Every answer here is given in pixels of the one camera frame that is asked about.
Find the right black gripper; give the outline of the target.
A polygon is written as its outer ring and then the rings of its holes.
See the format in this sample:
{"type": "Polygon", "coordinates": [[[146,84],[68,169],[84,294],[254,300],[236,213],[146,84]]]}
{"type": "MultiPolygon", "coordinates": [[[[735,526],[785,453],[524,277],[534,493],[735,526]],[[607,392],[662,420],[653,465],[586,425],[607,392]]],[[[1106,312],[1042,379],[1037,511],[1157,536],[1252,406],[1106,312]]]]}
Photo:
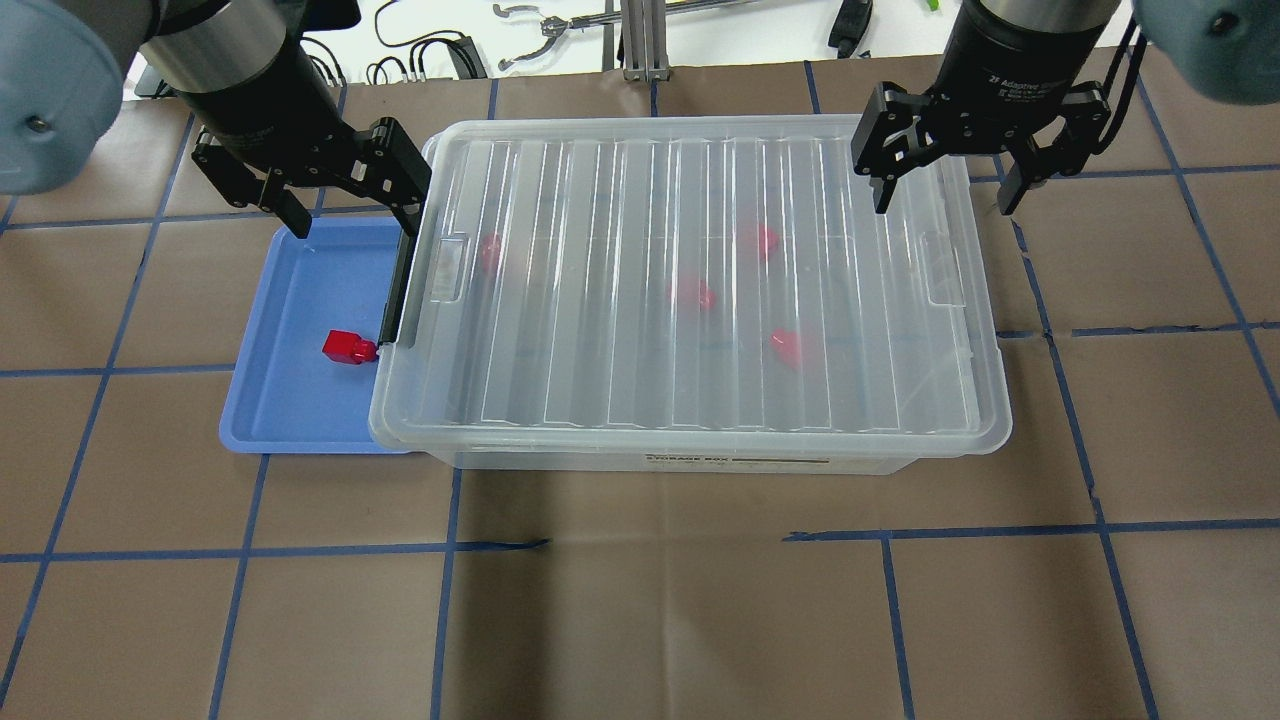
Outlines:
{"type": "Polygon", "coordinates": [[[928,92],[878,83],[860,115],[851,152],[874,213],[888,211],[906,173],[943,152],[996,154],[1005,145],[1011,167],[997,192],[1005,217],[1053,176],[1079,174],[1114,140],[1105,88],[1068,92],[1100,36],[1098,1],[964,1],[928,92]],[[1053,118],[1060,132],[1038,145],[1034,132],[1053,118]]]}

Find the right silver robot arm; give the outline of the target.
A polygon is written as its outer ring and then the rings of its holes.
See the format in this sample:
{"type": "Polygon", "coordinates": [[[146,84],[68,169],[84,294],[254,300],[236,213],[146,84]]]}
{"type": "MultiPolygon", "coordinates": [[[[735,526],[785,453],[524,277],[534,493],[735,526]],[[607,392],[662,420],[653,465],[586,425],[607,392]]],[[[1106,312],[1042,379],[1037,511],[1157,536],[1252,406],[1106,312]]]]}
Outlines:
{"type": "Polygon", "coordinates": [[[1102,81],[1079,74],[1115,1],[964,1],[938,74],[923,94],[878,83],[852,136],[854,169],[874,210],[900,179],[945,156],[1006,152],[1004,215],[1052,177],[1079,174],[1115,141],[1140,64],[1158,47],[1201,96],[1240,106],[1277,101],[1275,1],[1134,1],[1102,81]]]}

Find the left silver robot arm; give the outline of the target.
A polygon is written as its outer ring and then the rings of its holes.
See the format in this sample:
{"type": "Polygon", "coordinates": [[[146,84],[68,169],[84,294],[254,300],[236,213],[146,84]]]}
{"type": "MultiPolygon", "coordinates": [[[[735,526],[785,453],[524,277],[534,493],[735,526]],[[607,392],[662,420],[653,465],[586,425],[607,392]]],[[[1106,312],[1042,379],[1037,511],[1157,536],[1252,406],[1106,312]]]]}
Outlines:
{"type": "Polygon", "coordinates": [[[204,129],[193,161],[223,200],[311,227],[297,188],[337,187],[420,232],[431,172],[401,123],[344,123],[306,54],[310,31],[358,24],[355,1],[5,1],[1,187],[72,182],[115,122],[142,55],[204,129]]]}

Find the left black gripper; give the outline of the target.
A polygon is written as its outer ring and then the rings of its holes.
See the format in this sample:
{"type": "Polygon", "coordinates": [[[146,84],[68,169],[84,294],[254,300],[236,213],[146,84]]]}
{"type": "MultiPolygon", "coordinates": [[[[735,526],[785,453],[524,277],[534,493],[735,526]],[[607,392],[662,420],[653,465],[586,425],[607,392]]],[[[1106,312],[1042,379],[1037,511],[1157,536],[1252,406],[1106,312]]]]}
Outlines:
{"type": "Polygon", "coordinates": [[[182,81],[174,88],[204,124],[192,160],[227,204],[257,208],[306,240],[312,217],[291,188],[374,191],[402,231],[419,236],[431,179],[420,149],[394,118],[370,131],[344,123],[293,38],[225,88],[198,92],[182,81]]]}

